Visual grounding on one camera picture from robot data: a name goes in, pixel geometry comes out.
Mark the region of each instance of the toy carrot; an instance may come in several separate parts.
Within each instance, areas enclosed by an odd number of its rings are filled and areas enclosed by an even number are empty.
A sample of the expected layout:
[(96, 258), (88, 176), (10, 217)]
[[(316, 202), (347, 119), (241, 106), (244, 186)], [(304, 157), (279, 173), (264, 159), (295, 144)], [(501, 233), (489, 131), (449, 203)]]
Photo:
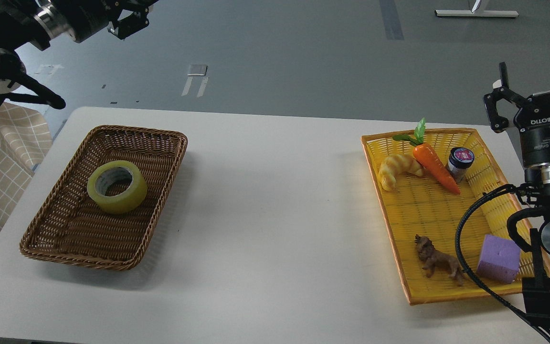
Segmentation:
[(447, 190), (454, 194), (460, 194), (460, 188), (451, 174), (449, 174), (447, 168), (441, 163), (441, 159), (439, 159), (436, 152), (434, 152), (434, 148), (432, 148), (430, 144), (424, 143), (423, 133), (425, 129), (426, 119), (422, 118), (415, 128), (414, 139), (409, 135), (394, 135), (393, 139), (396, 141), (408, 141), (411, 146), (415, 147), (413, 149), (413, 157), (415, 160), (422, 164), (423, 167), (425, 167), (426, 170), (428, 170), (428, 172), (430, 172), (430, 174), (432, 174), (432, 176), (434, 176), (434, 178), (436, 178), (436, 180)]

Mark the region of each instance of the yellow basket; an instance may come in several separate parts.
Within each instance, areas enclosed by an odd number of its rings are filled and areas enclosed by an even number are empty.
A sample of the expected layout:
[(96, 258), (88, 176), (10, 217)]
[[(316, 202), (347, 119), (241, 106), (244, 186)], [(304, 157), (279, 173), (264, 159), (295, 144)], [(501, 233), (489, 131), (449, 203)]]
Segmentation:
[[(410, 154), (413, 149), (406, 142), (391, 139), (397, 134), (412, 135), (413, 131), (363, 136), (362, 144), (406, 298), (410, 305), (416, 305), (488, 296), (470, 279), (463, 287), (458, 287), (444, 270), (437, 269), (432, 278), (427, 278), (415, 251), (414, 238), (415, 235), (425, 235), (437, 250), (455, 256), (454, 237), (460, 218), (483, 192), (506, 184), (504, 174), (475, 129), (428, 129), (425, 142), (434, 147), (441, 161), (447, 161), (453, 147), (469, 148), (475, 154), (474, 163), (460, 183), (461, 194), (448, 192), (427, 172), (424, 177), (406, 172), (399, 174), (397, 190), (388, 192), (382, 189), (376, 177), (381, 162), (388, 155)], [(508, 194), (489, 201), (469, 218), (462, 232), (461, 248), (471, 268), (476, 269), (485, 235), (508, 239), (506, 220), (519, 209), (521, 206), (515, 196)], [(527, 220), (518, 224), (518, 230), (526, 240), (529, 240), (529, 228)], [(550, 276), (550, 260), (544, 261)], [(521, 278), (533, 276), (531, 253), (521, 252), (520, 266), (519, 274), (511, 284), (490, 279), (485, 279), (485, 282), (500, 295), (521, 292)]]

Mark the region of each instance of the small jar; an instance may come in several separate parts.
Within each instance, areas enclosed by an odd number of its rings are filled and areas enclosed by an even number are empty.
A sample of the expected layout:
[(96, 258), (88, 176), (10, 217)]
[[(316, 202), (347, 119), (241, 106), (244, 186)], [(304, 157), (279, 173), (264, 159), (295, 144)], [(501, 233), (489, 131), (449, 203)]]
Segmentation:
[(456, 183), (460, 183), (464, 179), (464, 174), (466, 170), (472, 165), (473, 161), (474, 153), (468, 148), (451, 148), (451, 154), (449, 154), (449, 162), (447, 163), (447, 170), (454, 178)]

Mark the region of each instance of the purple foam block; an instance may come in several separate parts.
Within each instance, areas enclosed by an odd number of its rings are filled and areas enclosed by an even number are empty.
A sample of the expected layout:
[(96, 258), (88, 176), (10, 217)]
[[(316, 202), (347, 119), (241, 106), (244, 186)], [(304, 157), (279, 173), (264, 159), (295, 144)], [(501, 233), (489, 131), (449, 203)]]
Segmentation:
[(511, 284), (519, 271), (521, 249), (513, 240), (486, 235), (476, 274), (488, 279)]

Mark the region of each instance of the beige fabric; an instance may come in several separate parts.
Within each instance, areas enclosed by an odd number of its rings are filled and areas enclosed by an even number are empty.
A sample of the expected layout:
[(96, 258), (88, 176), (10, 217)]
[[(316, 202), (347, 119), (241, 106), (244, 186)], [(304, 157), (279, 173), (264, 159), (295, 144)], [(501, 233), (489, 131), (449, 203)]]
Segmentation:
[(40, 113), (7, 103), (0, 107), (0, 231), (50, 146)]

